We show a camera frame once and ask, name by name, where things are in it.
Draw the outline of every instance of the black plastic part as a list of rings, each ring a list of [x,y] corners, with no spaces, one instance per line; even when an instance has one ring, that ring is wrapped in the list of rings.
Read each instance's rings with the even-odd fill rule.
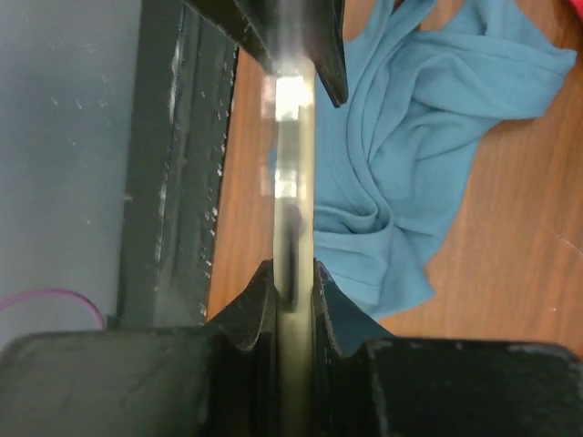
[[[314,436],[583,435],[583,367],[571,352],[375,337],[382,331],[319,263],[315,278]],[[277,435],[275,298],[264,262],[203,328],[18,340],[0,360],[2,434]],[[354,354],[341,324],[365,340]]]
[[[267,73],[278,70],[282,29],[302,30],[300,44],[335,107],[348,99],[343,46],[344,0],[308,0],[305,9],[284,10],[281,0],[188,0],[225,35],[252,55]],[[296,5],[302,2],[289,2]]]
[[[206,319],[236,55],[180,0],[142,1],[118,318],[110,327]]]

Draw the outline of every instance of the white speck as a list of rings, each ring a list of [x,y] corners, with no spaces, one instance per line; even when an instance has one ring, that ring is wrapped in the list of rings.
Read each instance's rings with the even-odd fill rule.
[[[573,243],[571,243],[568,239],[563,238],[563,236],[557,234],[555,237],[557,237],[558,239],[560,239],[563,243],[565,243],[567,246],[569,246],[570,248],[572,248],[573,250],[575,250],[578,255],[580,257],[583,257],[583,250],[581,250],[580,248],[578,248],[577,246],[575,246]]]

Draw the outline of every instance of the wood floor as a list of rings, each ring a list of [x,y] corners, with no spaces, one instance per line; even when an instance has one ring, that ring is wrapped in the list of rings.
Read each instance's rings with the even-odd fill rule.
[[[518,0],[557,46],[583,49],[567,0]],[[463,0],[437,0],[422,29],[439,29]],[[364,28],[373,0],[347,0],[344,35]],[[262,72],[241,53],[221,191],[208,314],[271,257]],[[426,268],[436,295],[383,320],[397,335],[544,340],[583,355],[583,59],[547,114],[506,122],[482,140],[464,203]]]

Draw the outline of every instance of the crumpled cloth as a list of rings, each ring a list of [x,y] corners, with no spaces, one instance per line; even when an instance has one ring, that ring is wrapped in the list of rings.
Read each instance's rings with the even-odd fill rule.
[[[345,44],[347,104],[334,109],[316,89],[315,256],[376,319],[433,295],[423,267],[460,207],[480,137],[543,116],[576,60],[513,0],[467,0],[441,31],[415,31],[434,4],[393,12],[394,0],[377,0]]]

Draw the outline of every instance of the blue cloth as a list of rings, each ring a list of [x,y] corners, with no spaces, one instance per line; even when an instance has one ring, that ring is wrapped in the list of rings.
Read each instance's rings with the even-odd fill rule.
[[[553,47],[513,0],[467,0],[439,32],[435,0],[377,0],[345,45],[350,100],[316,90],[315,256],[370,316],[433,295],[424,264],[445,239],[478,141],[541,117],[576,54]]]

